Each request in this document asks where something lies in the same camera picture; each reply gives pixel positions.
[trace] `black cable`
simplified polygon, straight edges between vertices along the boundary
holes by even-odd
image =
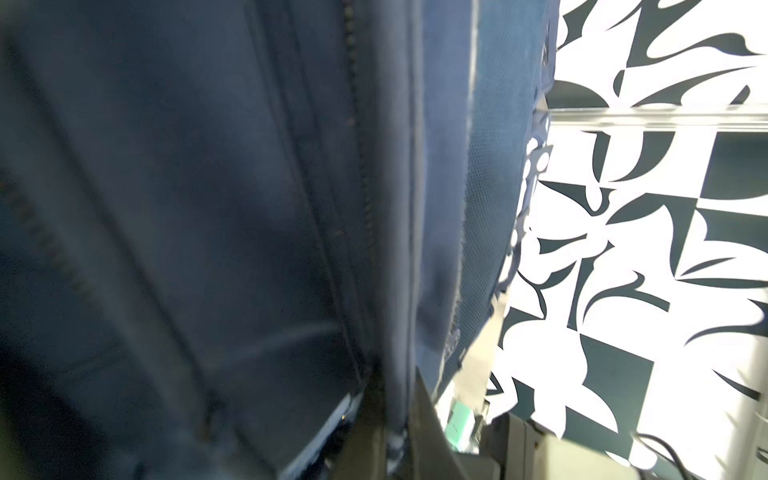
[[[683,465],[683,461],[680,460],[680,456],[677,454],[677,452],[674,451],[674,449],[670,446],[670,444],[666,443],[664,440],[660,439],[659,437],[655,435],[648,435],[647,433],[637,433],[635,432],[633,435],[635,440],[637,440],[642,446],[644,446],[646,449],[651,450],[653,453],[658,455],[659,457],[663,458],[664,460],[667,460],[669,463],[674,464],[677,467],[677,470],[680,472],[680,475],[683,477],[683,480],[693,480],[693,477],[691,477],[690,473],[685,469],[685,466]],[[672,459],[664,455],[663,453],[658,452],[656,449],[651,448],[643,439],[652,440],[659,445],[663,446],[667,452],[672,456]]]

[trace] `navy blue backpack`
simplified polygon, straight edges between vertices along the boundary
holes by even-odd
[[[414,418],[515,248],[556,2],[0,8],[18,477],[449,480]]]

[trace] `zipper teeth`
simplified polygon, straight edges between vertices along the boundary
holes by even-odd
[[[13,183],[7,180],[8,175],[5,172],[0,173],[2,173],[0,175],[0,196],[18,218],[22,228],[32,236],[37,247],[36,250],[43,253],[51,262],[51,266],[61,272],[79,297],[92,308],[96,308],[97,302],[91,285],[79,274],[78,269],[75,268],[68,255],[56,242],[53,234],[40,220],[32,204],[27,201]]]
[[[366,162],[365,143],[360,134],[359,122],[359,62],[357,37],[355,36],[355,9],[352,0],[343,0],[344,6],[344,45],[346,46],[347,60],[349,65],[349,80],[352,85],[353,96],[353,127],[356,129],[357,151],[359,155],[360,177],[362,180],[363,213],[366,219],[366,233],[368,237],[368,257],[371,262],[373,272],[376,272],[378,262],[376,258],[375,236],[373,234],[373,208],[371,201],[371,185]]]

